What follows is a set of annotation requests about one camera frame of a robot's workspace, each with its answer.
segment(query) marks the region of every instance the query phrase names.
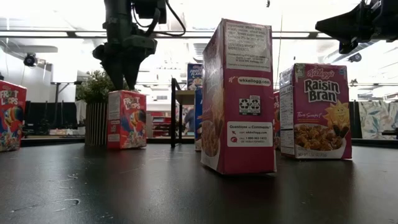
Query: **table surface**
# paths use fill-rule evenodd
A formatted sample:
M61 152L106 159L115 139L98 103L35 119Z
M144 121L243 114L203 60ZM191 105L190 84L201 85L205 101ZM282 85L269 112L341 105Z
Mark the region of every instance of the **table surface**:
M398 223L398 150L352 161L278 156L276 174L221 176L194 145L82 144L0 153L0 223Z

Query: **raisin bran box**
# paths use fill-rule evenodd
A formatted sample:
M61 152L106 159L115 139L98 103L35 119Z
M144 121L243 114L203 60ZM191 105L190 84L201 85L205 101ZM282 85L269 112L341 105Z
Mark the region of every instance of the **raisin bran box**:
M26 88L0 80L0 152L21 147Z
M196 90L201 88L203 65L200 63L189 63L187 71L187 88L188 90Z
M221 174L275 171L271 27L223 19L203 51L201 162Z
M133 91L108 95L108 149L140 148L147 145L146 96Z
M202 89L195 90L195 150L201 151Z
M279 92L274 93L274 149L280 150Z
M351 159L345 66L296 63L280 74L280 150L299 159Z

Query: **shelf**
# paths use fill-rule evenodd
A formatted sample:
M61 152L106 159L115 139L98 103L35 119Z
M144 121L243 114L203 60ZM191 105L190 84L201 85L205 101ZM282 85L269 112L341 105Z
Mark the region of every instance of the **shelf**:
M175 92L175 99L181 105L193 105L195 101L195 91L194 90L177 90Z

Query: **cartoon sun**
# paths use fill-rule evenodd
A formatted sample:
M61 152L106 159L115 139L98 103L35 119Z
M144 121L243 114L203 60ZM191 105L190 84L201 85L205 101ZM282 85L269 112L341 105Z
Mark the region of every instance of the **cartoon sun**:
M333 128L334 124L340 129L349 127L348 103L341 103L340 100L337 100L336 105L330 104L330 107L325 110L328 114L324 115L323 118L328 120L329 128Z

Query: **ceiling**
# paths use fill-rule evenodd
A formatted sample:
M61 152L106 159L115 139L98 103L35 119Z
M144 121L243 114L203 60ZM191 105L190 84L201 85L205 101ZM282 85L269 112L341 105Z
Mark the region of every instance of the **ceiling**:
M103 0L0 0L0 30L102 30L105 10ZM266 7L265 0L246 0L231 4L228 0L170 0L187 30L214 30L221 18L271 25L273 31L315 31L316 21L352 10L359 0L271 0ZM178 22L168 11L167 24L157 30L181 30ZM25 46L52 46L58 53L38 53L40 58L51 62L57 54L76 49L78 69L88 71L100 68L99 61L91 51L104 39L11 39L18 48ZM157 52L141 65L143 75L139 82L158 79L168 83L171 77L184 80L188 62L200 57L208 39L159 39ZM274 39L274 80L278 73L294 62L322 63L327 55L338 49L335 40L278 40ZM349 79L374 83L384 81L397 83L398 51L396 43L376 43L362 51L363 60L349 63L346 59L339 64L348 66Z

